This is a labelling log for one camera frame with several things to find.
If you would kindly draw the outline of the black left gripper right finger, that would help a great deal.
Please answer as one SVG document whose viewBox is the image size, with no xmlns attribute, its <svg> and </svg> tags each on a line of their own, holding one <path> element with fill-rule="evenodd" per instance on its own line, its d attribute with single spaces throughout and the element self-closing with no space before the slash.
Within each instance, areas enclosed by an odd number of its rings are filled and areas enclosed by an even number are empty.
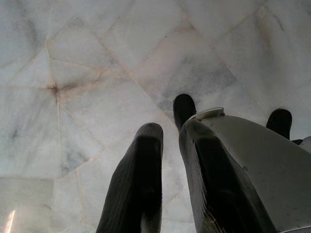
<svg viewBox="0 0 311 233">
<path fill-rule="evenodd" d="M 179 146 L 197 232 L 276 232 L 248 175 L 212 130 L 191 119 L 180 130 Z"/>
</svg>

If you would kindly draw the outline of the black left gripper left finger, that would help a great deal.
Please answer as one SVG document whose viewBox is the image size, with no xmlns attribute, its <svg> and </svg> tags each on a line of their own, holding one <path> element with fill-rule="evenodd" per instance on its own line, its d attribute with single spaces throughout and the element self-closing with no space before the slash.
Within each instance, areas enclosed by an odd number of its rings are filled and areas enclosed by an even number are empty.
<svg viewBox="0 0 311 233">
<path fill-rule="evenodd" d="M 116 167 L 98 233 L 158 233 L 162 215 L 163 130 L 142 125 Z"/>
</svg>

